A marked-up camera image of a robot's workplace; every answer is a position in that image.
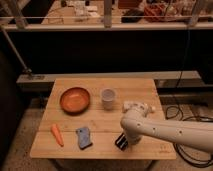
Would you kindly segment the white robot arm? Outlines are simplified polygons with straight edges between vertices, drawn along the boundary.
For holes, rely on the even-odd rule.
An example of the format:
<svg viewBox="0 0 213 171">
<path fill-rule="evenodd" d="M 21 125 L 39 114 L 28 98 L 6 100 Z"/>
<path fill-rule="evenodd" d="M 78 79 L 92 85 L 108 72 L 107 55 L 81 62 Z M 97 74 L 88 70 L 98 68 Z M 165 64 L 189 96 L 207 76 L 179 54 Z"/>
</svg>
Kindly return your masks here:
<svg viewBox="0 0 213 171">
<path fill-rule="evenodd" d="M 150 119 L 130 109 L 120 125 L 131 145 L 145 135 L 213 154 L 213 123 Z"/>
</svg>

